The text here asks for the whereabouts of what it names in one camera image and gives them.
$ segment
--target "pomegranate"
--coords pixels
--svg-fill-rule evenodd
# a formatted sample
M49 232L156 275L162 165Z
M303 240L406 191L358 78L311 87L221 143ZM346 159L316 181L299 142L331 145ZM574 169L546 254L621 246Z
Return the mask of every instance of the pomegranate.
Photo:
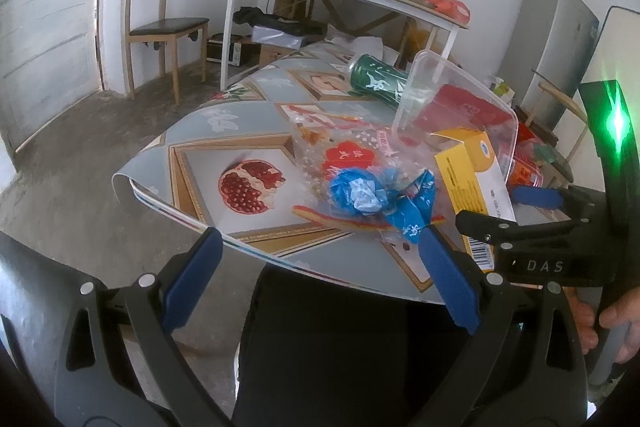
M218 190L226 206L239 214L261 214L273 208L273 194L286 180L264 160L247 160L224 172Z
M266 161L247 160L240 165L250 176L258 178L267 190L278 188L285 181L282 172Z

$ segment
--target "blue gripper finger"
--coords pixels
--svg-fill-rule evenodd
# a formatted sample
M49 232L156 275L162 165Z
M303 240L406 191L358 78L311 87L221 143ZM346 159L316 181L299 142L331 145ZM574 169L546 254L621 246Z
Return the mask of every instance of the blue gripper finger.
M518 185L511 191L514 203L528 204L538 208L556 210L561 208L564 200L557 188L527 187Z
M470 335L480 325L479 296L449 251L429 229L422 230L418 254L457 326Z
M220 264L222 251L222 236L217 229L211 227L191 248L189 261L164 294L161 324L165 333L171 334L175 329L187 324L213 277L213 272Z

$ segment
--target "clear plastic container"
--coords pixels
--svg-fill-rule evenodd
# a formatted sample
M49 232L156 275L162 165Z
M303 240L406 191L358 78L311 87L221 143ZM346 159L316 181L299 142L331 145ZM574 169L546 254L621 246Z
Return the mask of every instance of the clear plastic container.
M518 133L515 113L466 71L432 51L415 55L392 126L392 146L413 158L431 160L431 133L452 128L484 131L504 179L509 176Z

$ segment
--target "human hand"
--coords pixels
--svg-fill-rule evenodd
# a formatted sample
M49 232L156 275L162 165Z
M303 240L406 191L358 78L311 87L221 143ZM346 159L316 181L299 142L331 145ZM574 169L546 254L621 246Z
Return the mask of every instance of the human hand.
M578 299L575 288L565 288L564 293L574 316L582 354L586 355L598 345L598 334L593 329L596 314L591 306Z
M600 314L599 322L603 328L608 329L631 322L625 342L616 356L616 363L631 360L640 348L640 288L628 291L615 304L605 309Z

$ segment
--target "refrigerator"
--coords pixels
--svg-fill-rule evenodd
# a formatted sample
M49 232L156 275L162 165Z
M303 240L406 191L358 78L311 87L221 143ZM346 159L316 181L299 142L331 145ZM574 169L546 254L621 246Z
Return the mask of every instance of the refrigerator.
M515 92L514 101L530 113L538 99L536 122L553 130L564 107L538 87L540 72L573 97L595 48L598 19L581 0L523 0L497 76Z

